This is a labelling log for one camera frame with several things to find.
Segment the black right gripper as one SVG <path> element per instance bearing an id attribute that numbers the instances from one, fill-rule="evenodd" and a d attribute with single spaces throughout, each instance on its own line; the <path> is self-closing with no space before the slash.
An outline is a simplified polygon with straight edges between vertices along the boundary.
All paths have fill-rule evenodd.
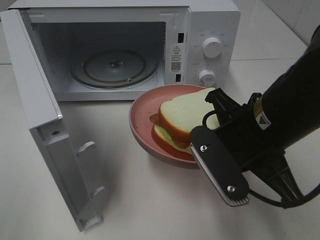
<path id="1" fill-rule="evenodd" d="M 204 115 L 204 124 L 216 115 L 220 127 L 214 131 L 195 127 L 190 132 L 192 155 L 228 206 L 246 205 L 250 199 L 249 184 L 242 171 L 282 172 L 288 168 L 285 150 L 269 142 L 255 116 L 261 93 L 253 93 L 247 104 L 240 105 L 217 88 L 207 94 L 205 101 L 214 110 Z"/>

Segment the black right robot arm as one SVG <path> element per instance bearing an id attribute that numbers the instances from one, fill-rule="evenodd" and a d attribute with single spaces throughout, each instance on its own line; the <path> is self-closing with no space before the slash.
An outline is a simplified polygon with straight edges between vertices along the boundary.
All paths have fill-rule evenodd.
<path id="1" fill-rule="evenodd" d="M 320 127 L 320 31 L 303 55 L 264 93 L 238 104 L 222 89 L 205 101 L 213 110 L 190 133 L 191 151 L 224 202 L 238 207 L 249 197 L 283 209 L 317 197 L 302 194 L 285 150 Z"/>

